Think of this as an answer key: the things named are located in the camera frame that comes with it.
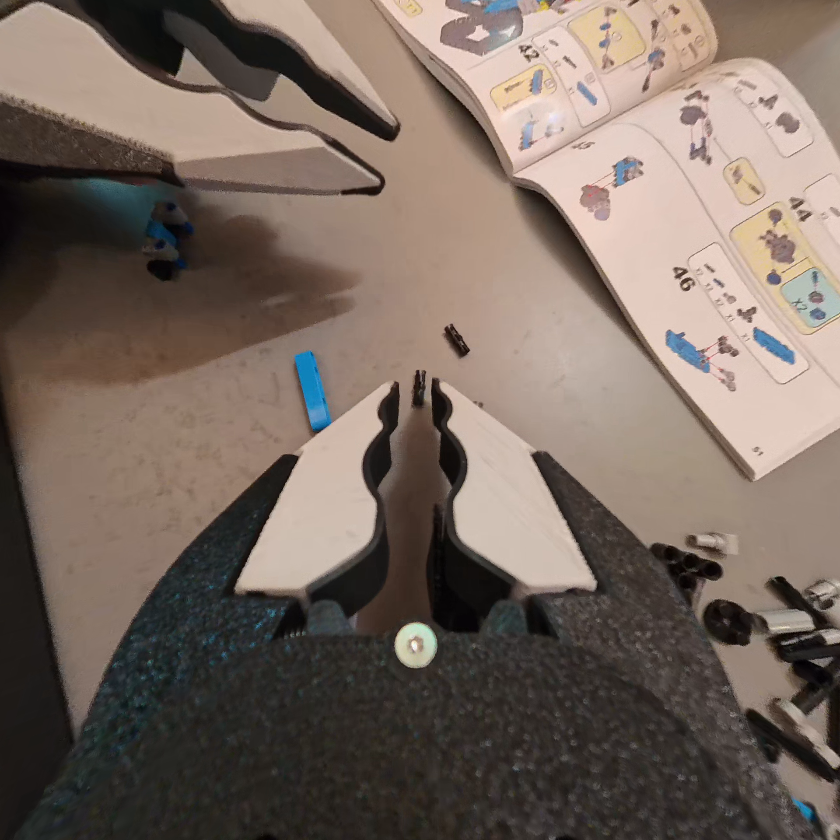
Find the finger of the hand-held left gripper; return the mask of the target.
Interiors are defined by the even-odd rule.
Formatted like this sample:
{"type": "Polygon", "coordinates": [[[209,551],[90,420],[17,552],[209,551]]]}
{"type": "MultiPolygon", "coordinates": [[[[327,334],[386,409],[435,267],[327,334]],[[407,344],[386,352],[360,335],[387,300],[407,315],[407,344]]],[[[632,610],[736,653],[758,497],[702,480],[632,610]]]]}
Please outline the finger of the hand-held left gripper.
{"type": "Polygon", "coordinates": [[[277,84],[393,141],[400,123],[306,2],[89,1],[82,16],[145,69],[194,89],[218,89],[290,127],[277,84]]]}
{"type": "Polygon", "coordinates": [[[205,192],[376,195],[384,176],[328,134],[281,127],[218,89],[194,89],[126,56],[82,2],[2,2],[2,94],[167,153],[205,192]]]}

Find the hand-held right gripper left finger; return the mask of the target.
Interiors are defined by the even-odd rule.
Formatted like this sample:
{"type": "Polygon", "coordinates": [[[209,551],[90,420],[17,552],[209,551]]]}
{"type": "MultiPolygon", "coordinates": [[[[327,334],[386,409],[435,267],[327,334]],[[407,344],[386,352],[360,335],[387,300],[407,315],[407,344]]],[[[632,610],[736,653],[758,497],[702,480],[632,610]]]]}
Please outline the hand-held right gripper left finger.
{"type": "Polygon", "coordinates": [[[331,601],[345,615],[373,601],[389,569],[380,484],[399,408],[400,386],[386,381],[299,448],[235,594],[331,601]]]}

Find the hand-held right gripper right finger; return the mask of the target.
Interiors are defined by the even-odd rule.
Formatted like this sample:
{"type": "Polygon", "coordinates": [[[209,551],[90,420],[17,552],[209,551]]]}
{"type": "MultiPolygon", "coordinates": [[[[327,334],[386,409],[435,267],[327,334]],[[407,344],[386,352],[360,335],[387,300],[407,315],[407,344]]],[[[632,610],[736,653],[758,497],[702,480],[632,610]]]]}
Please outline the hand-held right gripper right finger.
{"type": "Polygon", "coordinates": [[[539,452],[440,379],[432,383],[444,504],[444,589],[482,622],[495,604],[593,593],[597,579],[539,452]]]}

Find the light blue short beam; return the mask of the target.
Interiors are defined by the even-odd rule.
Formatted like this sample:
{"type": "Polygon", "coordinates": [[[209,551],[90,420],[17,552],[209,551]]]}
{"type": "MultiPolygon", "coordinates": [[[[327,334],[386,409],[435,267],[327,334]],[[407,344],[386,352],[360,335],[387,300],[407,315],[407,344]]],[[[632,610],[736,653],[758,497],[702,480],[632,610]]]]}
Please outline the light blue short beam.
{"type": "Polygon", "coordinates": [[[331,425],[332,417],[315,354],[311,351],[297,353],[295,367],[310,428],[319,433],[331,425]]]}

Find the grey blue brick assembly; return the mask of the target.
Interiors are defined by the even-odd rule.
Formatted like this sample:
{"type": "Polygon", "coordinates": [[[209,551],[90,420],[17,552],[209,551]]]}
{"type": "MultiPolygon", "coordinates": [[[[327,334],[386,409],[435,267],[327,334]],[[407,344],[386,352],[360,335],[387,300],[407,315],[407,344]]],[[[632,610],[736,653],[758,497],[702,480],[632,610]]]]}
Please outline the grey blue brick assembly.
{"type": "Polygon", "coordinates": [[[141,249],[148,272],[161,282],[176,280],[186,268],[182,241],[193,234],[194,225],[179,204],[173,201],[156,203],[145,228],[141,249]]]}

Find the pile of building brick pieces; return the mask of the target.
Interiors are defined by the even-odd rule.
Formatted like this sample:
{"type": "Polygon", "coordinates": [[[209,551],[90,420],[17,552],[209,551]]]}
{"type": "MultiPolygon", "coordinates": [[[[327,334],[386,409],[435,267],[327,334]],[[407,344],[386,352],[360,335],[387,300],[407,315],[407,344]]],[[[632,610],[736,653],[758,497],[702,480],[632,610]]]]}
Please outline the pile of building brick pieces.
{"type": "Polygon", "coordinates": [[[697,532],[654,541],[654,555],[711,642],[750,733],[772,769],[798,767],[832,790],[827,815],[794,805],[838,835],[838,545],[826,563],[776,533],[697,532]]]}

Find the grey desk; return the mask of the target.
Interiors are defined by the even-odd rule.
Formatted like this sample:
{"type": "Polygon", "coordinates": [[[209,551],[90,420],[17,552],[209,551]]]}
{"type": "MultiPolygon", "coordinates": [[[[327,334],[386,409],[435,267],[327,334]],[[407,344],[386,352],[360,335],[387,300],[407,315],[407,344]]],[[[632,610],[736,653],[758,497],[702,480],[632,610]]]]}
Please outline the grey desk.
{"type": "Polygon", "coordinates": [[[401,385],[382,486],[392,546],[374,633],[427,614],[445,482],[416,368],[561,465],[646,543],[776,533],[828,563],[838,436],[751,483],[671,388],[576,237],[511,186],[494,150],[371,2],[312,2],[402,123],[380,141],[296,99],[385,175],[375,197],[200,194],[172,285],[137,254],[151,188],[39,182],[4,198],[2,376],[28,519],[79,732],[121,636],[177,556],[310,438],[293,357],[333,414],[401,385]],[[470,353],[447,342],[453,323],[470,353]]]}

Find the instruction booklet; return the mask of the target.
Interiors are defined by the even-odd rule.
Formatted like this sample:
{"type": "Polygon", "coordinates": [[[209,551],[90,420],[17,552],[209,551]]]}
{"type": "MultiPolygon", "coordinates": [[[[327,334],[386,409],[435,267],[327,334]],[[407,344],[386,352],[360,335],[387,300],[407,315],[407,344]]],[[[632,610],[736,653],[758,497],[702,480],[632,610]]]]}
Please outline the instruction booklet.
{"type": "Polygon", "coordinates": [[[375,2],[744,475],[838,430],[839,163],[702,2],[375,2]]]}

